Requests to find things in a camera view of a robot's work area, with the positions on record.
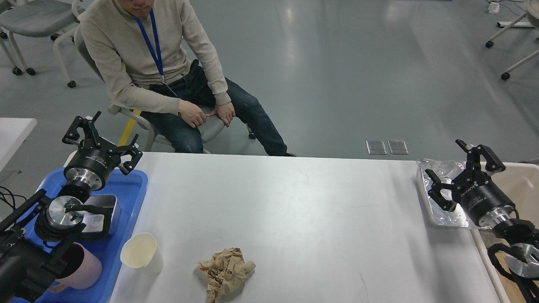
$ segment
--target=brown paper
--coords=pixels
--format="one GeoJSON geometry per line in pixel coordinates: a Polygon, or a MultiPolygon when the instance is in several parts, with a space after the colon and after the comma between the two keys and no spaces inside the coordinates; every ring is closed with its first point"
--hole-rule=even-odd
{"type": "Polygon", "coordinates": [[[219,303],[224,295],[238,289],[256,267],[251,261],[244,262],[239,248],[214,253],[210,260],[200,261],[199,264],[200,270],[210,278],[206,303],[219,303]]]}

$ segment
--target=gray floor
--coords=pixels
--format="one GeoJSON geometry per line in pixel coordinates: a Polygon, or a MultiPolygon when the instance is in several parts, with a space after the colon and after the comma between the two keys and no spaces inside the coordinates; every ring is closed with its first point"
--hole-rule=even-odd
{"type": "MultiPolygon", "coordinates": [[[[463,160],[454,143],[463,139],[492,147],[508,162],[539,157],[539,57],[510,80],[500,79],[539,48],[539,31],[511,29],[485,48],[499,30],[497,21],[517,17],[507,7],[492,15],[484,0],[192,4],[225,75],[258,97],[299,156],[463,160]],[[404,140],[410,154],[369,155],[366,140],[404,140]]],[[[523,12],[515,3],[502,4],[523,12]]],[[[113,142],[127,119],[106,112],[105,85],[71,42],[61,51],[77,82],[73,89],[61,77],[48,38],[17,38],[38,74],[14,76],[0,53],[0,116],[38,121],[6,166],[22,171],[9,188],[29,196],[75,150],[60,140],[76,115],[103,111],[96,126],[113,142]]],[[[206,147],[217,154],[264,155],[239,120],[206,147]]]]}

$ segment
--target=table surface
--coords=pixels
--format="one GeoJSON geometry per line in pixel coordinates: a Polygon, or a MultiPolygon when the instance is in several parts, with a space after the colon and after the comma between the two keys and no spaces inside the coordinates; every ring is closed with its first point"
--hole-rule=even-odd
{"type": "Polygon", "coordinates": [[[197,262],[257,267],[223,302],[498,302],[469,230],[431,226],[415,161],[145,153],[134,234],[163,271],[122,266],[110,302],[205,302],[197,262]]]}
{"type": "Polygon", "coordinates": [[[37,121],[33,118],[0,118],[0,170],[13,157],[37,121]]]}

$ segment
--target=blue tray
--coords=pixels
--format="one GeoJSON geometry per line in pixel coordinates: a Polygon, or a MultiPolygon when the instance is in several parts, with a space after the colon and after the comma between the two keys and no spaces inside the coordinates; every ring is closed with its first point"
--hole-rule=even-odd
{"type": "MultiPolygon", "coordinates": [[[[54,198],[65,183],[64,169],[59,168],[45,177],[40,188],[47,191],[47,197],[54,198]]],[[[108,301],[122,265],[120,261],[121,249],[133,233],[147,185],[148,177],[144,172],[133,170],[129,175],[125,176],[116,169],[112,172],[106,186],[99,191],[93,192],[94,195],[115,195],[118,197],[118,205],[120,206],[118,225],[112,236],[107,236],[97,241],[77,240],[101,261],[103,265],[101,277],[94,285],[85,290],[75,290],[68,287],[57,294],[46,291],[36,302],[106,303],[108,301]]],[[[35,220],[36,218],[26,226],[26,237],[35,244],[42,246],[43,241],[36,236],[33,230],[35,220]]],[[[22,298],[14,298],[11,302],[24,303],[28,301],[22,298]]]]}

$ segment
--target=paper cup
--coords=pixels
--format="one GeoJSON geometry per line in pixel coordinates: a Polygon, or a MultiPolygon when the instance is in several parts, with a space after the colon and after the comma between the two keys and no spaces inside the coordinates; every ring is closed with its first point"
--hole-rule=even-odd
{"type": "Polygon", "coordinates": [[[67,266],[56,279],[60,284],[49,287],[53,293],[61,292],[67,287],[86,289],[94,285],[101,276],[101,261],[80,243],[73,243],[62,256],[62,260],[67,266]]]}
{"type": "Polygon", "coordinates": [[[148,276],[154,276],[163,269],[163,257],[157,240],[147,232],[134,235],[123,245],[120,260],[148,276]]]}

